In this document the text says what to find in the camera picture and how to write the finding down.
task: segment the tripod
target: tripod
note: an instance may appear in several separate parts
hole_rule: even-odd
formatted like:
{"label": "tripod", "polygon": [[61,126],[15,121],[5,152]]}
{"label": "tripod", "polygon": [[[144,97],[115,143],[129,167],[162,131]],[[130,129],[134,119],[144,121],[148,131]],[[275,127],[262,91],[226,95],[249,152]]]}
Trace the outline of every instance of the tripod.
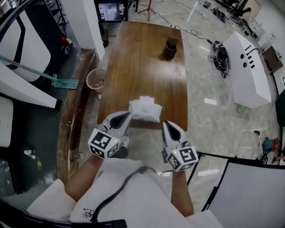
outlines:
{"label": "tripod", "polygon": [[146,11],[146,10],[148,11],[148,21],[150,21],[150,11],[152,11],[154,14],[156,14],[156,13],[151,9],[151,0],[150,0],[150,2],[149,2],[149,4],[148,4],[148,7],[147,7],[146,9],[140,11],[140,12],[144,12],[144,11]]}

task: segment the green object on floor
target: green object on floor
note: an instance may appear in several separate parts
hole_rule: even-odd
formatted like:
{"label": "green object on floor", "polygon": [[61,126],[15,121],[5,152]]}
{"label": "green object on floor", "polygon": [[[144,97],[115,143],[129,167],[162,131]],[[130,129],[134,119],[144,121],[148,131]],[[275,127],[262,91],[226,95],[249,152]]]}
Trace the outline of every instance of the green object on floor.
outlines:
{"label": "green object on floor", "polygon": [[244,111],[246,111],[246,110],[247,110],[247,107],[245,107],[245,106],[237,107],[237,108],[236,108],[237,113],[241,113],[241,112],[244,112]]}
{"label": "green object on floor", "polygon": [[61,89],[70,89],[70,90],[75,90],[78,86],[78,80],[71,80],[71,79],[58,79],[57,78],[57,75],[54,74],[53,77],[52,76],[49,76],[45,73],[42,73],[40,71],[37,71],[33,68],[30,68],[28,66],[25,66],[25,65],[22,65],[20,63],[17,63],[11,59],[8,59],[2,55],[0,55],[0,60],[3,60],[3,61],[6,61],[8,63],[11,63],[17,67],[20,67],[22,69],[25,69],[31,73],[35,73],[37,75],[40,75],[40,76],[43,76],[47,79],[50,79],[52,80],[52,85],[55,87],[55,88],[61,88]]}

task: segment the shirt sleeve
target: shirt sleeve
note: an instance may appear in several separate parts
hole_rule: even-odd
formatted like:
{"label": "shirt sleeve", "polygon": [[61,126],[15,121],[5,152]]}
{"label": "shirt sleeve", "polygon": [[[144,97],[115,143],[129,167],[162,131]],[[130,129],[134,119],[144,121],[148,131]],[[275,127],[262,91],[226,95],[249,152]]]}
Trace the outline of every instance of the shirt sleeve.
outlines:
{"label": "shirt sleeve", "polygon": [[64,184],[57,179],[27,209],[34,216],[56,221],[69,221],[75,200],[66,194]]}
{"label": "shirt sleeve", "polygon": [[210,210],[199,212],[186,219],[195,228],[223,228]]}

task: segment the white pillar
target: white pillar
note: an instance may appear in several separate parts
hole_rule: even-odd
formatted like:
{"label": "white pillar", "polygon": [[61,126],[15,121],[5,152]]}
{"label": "white pillar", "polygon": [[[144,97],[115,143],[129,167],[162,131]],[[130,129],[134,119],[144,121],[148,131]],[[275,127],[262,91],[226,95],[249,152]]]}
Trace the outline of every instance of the white pillar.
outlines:
{"label": "white pillar", "polygon": [[0,92],[19,101],[55,108],[57,99],[22,79],[0,62]]}
{"label": "white pillar", "polygon": [[96,49],[99,59],[105,54],[94,0],[61,0],[74,35],[83,49]]}

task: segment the forearm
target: forearm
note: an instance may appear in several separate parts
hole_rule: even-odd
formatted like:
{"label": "forearm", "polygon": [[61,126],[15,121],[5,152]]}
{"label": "forearm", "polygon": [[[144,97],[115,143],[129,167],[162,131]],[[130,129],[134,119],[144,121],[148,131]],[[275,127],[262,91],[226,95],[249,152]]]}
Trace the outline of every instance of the forearm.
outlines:
{"label": "forearm", "polygon": [[65,192],[76,202],[91,187],[103,161],[103,159],[91,155],[78,172],[66,183]]}
{"label": "forearm", "polygon": [[194,214],[193,203],[189,194],[185,171],[173,171],[171,203],[184,217]]}

